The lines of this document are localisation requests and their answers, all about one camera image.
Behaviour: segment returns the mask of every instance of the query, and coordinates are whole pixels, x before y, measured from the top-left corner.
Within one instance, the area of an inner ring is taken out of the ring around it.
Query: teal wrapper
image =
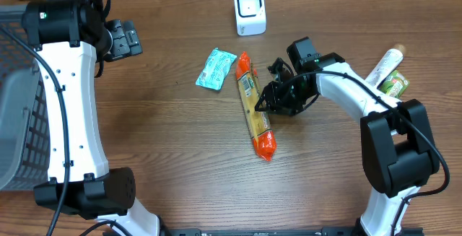
[[[196,85],[221,90],[223,82],[236,58],[236,55],[215,48],[210,53],[205,63],[205,68],[196,81]]]

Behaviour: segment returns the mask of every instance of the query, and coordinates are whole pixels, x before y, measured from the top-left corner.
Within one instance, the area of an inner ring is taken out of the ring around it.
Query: small packet
[[[385,78],[379,90],[391,97],[400,98],[404,90],[409,86],[409,81],[398,70],[391,72]]]
[[[217,91],[220,90],[236,58],[236,55],[215,48],[210,53],[205,63],[205,68],[196,81],[196,85]]]

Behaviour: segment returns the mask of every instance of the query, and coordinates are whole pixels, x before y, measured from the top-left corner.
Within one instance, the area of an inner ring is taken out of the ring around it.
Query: green can
[[[404,90],[409,86],[409,81],[398,70],[392,71],[385,78],[379,90],[391,97],[400,98]]]

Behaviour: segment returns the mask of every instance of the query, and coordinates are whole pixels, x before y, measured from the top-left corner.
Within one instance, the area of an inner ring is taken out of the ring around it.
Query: snack bag
[[[208,57],[196,85],[220,91],[236,55],[215,48]]]
[[[239,57],[236,78],[255,152],[264,160],[271,161],[276,151],[276,140],[269,125],[268,114],[255,111],[255,104],[260,97],[260,83],[247,52]]]

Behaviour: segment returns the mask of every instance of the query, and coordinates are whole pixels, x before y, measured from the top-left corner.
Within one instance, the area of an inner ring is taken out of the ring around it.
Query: spaghetti package
[[[271,161],[276,151],[276,140],[267,113],[255,111],[255,104],[260,97],[260,83],[247,52],[239,57],[236,78],[255,152],[264,160]]]

